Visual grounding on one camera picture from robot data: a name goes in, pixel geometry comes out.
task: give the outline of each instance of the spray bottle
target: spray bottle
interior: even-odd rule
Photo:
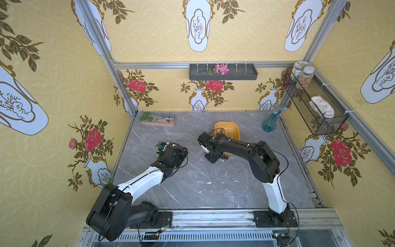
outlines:
[[[287,107],[282,107],[282,106],[277,106],[273,113],[270,114],[270,116],[265,119],[262,123],[262,129],[266,132],[272,132],[277,125],[277,114],[281,110],[287,110]]]

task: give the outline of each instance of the gray marble floor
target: gray marble floor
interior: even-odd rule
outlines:
[[[237,156],[211,164],[197,139],[202,132],[209,133],[218,121],[239,125],[241,141],[265,141],[270,148],[284,154],[288,169],[281,175],[281,185],[288,202],[298,208],[313,208],[304,178],[289,148],[280,126],[270,133],[261,129],[262,121],[270,112],[171,112],[176,115],[172,128],[144,126],[138,120],[133,124],[125,150],[115,173],[113,184],[123,183],[145,171],[157,159],[155,145],[160,141],[179,143],[188,148],[188,164],[173,177],[154,186],[134,204],[152,202],[159,208],[267,208],[269,202],[263,185],[252,174],[249,163]],[[285,159],[277,155],[280,170]]]

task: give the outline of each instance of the towel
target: towel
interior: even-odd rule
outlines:
[[[325,118],[333,118],[335,116],[335,111],[333,110],[331,105],[328,103],[328,101],[324,100],[319,95],[311,97],[311,101],[309,102],[309,104],[310,104],[311,108],[313,108],[313,110],[315,110],[318,114],[321,115],[321,117],[322,117],[322,114],[320,113],[320,111],[324,114]]]

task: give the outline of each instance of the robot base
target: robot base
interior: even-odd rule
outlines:
[[[281,217],[280,214],[269,211],[254,211],[254,222],[258,228],[268,228],[268,227],[288,227],[287,222],[290,227],[297,227],[297,219],[293,211],[288,211],[285,217]]]

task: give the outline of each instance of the mounting plate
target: mounting plate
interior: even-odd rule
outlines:
[[[254,211],[254,222],[258,228],[273,227],[273,224],[270,222],[269,211]],[[290,211],[290,216],[288,217],[287,222],[290,224],[290,227],[298,226],[297,219],[293,211]],[[288,227],[288,225],[285,223],[279,227]]]

